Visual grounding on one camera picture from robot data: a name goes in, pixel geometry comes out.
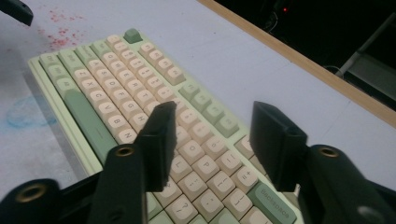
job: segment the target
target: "space bar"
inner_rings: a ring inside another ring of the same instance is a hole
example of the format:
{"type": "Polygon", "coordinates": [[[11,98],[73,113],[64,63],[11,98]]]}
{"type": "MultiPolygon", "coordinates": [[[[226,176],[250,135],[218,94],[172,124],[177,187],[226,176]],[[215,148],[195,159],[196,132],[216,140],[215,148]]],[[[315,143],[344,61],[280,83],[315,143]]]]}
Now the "space bar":
{"type": "Polygon", "coordinates": [[[68,91],[64,96],[64,103],[90,143],[93,152],[99,158],[99,161],[104,164],[107,152],[117,145],[116,140],[82,92],[68,91]]]}

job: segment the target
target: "wooden edge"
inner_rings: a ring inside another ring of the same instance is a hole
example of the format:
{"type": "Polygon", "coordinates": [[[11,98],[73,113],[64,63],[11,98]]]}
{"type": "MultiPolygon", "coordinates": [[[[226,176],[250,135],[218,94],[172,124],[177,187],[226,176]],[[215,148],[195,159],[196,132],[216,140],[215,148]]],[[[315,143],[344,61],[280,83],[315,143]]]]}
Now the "wooden edge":
{"type": "Polygon", "coordinates": [[[246,33],[250,34],[257,40],[261,41],[263,44],[273,49],[274,51],[281,54],[283,57],[287,58],[291,62],[297,64],[309,74],[323,81],[336,91],[339,91],[345,97],[349,98],[356,104],[360,105],[364,109],[371,112],[373,115],[377,116],[379,119],[384,120],[387,124],[396,128],[396,112],[378,102],[373,97],[367,95],[363,91],[360,91],[356,87],[345,82],[340,77],[327,71],[320,65],[312,62],[304,55],[300,54],[296,50],[290,48],[284,43],[280,42],[276,38],[265,33],[262,29],[253,25],[249,21],[241,18],[240,16],[233,13],[228,8],[222,6],[221,4],[215,2],[214,0],[198,0],[201,4],[213,10],[219,14],[224,19],[230,21],[246,33]]]}

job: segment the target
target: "desk surface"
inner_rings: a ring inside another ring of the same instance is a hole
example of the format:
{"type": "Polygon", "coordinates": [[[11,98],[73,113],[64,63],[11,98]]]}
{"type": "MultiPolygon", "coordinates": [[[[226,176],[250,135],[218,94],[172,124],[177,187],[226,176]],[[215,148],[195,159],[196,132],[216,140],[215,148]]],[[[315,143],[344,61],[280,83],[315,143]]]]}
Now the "desk surface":
{"type": "Polygon", "coordinates": [[[253,101],[275,105],[309,145],[344,150],[368,179],[396,189],[395,113],[210,0],[24,2],[35,13],[31,27],[0,14],[0,198],[30,179],[54,178],[64,188],[85,176],[27,60],[131,27],[246,125],[253,101]]]}

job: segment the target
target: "keyboard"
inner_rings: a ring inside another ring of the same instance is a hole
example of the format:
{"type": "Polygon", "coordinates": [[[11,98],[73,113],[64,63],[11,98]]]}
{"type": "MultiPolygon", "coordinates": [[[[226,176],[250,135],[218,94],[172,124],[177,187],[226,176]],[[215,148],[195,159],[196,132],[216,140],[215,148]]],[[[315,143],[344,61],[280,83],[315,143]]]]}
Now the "keyboard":
{"type": "Polygon", "coordinates": [[[148,192],[149,223],[303,223],[294,193],[276,192],[248,127],[136,29],[29,61],[88,175],[132,143],[156,105],[177,104],[177,146],[163,192],[148,192]]]}

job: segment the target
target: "blue stain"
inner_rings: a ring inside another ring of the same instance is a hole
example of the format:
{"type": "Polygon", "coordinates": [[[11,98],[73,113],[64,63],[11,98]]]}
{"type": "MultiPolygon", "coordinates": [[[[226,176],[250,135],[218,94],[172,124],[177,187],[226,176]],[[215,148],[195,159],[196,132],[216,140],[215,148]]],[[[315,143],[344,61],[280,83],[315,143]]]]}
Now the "blue stain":
{"type": "Polygon", "coordinates": [[[7,123],[18,129],[43,127],[56,123],[56,118],[43,96],[30,96],[8,110],[7,123]]]}

